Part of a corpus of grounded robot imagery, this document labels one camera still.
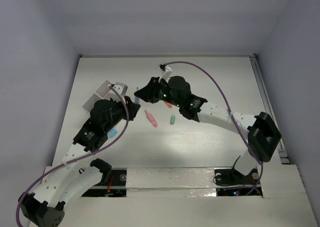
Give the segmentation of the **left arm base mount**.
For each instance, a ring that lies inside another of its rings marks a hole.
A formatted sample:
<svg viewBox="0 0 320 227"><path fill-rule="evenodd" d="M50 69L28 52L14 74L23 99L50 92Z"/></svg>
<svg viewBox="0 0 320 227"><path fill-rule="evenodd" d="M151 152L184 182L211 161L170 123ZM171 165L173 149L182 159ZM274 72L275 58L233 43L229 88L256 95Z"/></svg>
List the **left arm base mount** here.
<svg viewBox="0 0 320 227"><path fill-rule="evenodd" d="M112 168L109 163L99 158L93 160L90 166L97 167L102 173L101 181L88 189L82 197L121 198L127 196L126 168Z"/></svg>

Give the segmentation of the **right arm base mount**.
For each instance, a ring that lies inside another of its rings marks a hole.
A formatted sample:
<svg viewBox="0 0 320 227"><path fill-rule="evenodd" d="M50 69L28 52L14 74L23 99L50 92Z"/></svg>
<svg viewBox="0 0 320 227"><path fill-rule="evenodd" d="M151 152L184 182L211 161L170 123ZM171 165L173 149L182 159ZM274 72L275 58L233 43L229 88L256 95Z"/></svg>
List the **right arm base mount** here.
<svg viewBox="0 0 320 227"><path fill-rule="evenodd" d="M230 168L214 170L212 182L216 185L218 197L263 196L258 168L255 166L247 174L240 173L236 170L240 158L239 156Z"/></svg>

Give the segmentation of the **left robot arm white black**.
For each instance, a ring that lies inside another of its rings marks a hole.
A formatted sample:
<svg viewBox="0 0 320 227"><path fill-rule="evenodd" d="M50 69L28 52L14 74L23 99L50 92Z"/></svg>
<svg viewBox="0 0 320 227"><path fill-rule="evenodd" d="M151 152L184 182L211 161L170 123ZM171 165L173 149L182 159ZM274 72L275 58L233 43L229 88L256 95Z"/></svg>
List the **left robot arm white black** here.
<svg viewBox="0 0 320 227"><path fill-rule="evenodd" d="M41 184L30 186L18 199L17 224L23 214L38 227L57 227L71 203L94 185L108 183L112 166L95 155L111 146L105 145L108 133L122 120L133 121L140 107L128 96L96 101L61 164L39 177Z"/></svg>

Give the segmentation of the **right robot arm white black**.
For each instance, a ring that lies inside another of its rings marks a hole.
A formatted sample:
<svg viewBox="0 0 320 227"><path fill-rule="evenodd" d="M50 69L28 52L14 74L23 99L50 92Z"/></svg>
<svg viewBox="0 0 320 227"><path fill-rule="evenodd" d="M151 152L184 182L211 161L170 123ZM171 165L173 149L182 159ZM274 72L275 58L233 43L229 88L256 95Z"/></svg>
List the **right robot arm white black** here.
<svg viewBox="0 0 320 227"><path fill-rule="evenodd" d="M230 170L230 177L235 183L246 180L251 170L258 165L270 162L282 138L268 113L249 115L219 107L193 94L190 84L181 76L170 77L168 80L152 77L134 96L151 104L167 102L178 107L179 113L188 120L239 134L248 146Z"/></svg>

